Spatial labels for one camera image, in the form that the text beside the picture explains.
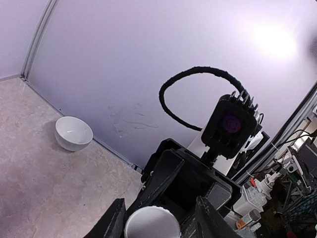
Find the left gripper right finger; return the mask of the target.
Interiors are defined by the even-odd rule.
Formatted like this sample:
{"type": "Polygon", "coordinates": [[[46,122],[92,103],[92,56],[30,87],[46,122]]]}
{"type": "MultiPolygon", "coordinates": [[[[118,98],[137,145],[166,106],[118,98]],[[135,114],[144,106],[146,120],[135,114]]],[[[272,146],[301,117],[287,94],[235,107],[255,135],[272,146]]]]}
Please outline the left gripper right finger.
{"type": "Polygon", "coordinates": [[[197,238],[240,238],[204,197],[196,198],[195,207],[197,238]]]}

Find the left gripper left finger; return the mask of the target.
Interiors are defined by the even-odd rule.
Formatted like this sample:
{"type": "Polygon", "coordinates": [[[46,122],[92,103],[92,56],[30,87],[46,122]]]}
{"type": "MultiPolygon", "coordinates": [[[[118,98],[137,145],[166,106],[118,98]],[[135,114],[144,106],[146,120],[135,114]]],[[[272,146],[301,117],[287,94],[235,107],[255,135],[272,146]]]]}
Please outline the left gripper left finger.
{"type": "Polygon", "coordinates": [[[84,238],[123,238],[126,221],[125,199],[115,199],[84,238]]]}

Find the small white pill bottle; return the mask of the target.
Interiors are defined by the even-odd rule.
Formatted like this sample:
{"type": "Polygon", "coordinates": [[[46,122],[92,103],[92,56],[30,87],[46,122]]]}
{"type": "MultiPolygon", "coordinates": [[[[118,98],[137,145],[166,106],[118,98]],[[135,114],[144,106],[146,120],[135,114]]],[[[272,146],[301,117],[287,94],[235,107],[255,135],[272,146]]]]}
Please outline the small white pill bottle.
{"type": "Polygon", "coordinates": [[[126,238],[179,238],[180,225],[175,216],[162,207],[147,206],[129,216],[125,228],[126,238]]]}

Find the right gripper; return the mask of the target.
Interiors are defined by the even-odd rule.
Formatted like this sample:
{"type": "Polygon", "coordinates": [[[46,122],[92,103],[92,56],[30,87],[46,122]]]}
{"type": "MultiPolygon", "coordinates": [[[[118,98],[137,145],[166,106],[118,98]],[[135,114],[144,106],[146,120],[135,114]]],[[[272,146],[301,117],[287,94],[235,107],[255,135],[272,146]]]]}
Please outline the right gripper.
{"type": "Polygon", "coordinates": [[[204,165],[185,147],[169,138],[163,140],[144,168],[145,188],[128,208],[133,213],[143,207],[161,205],[178,221],[191,215],[198,196],[207,197],[216,184],[227,188],[230,199],[219,208],[225,216],[241,197],[241,187],[213,168],[204,165]]]}

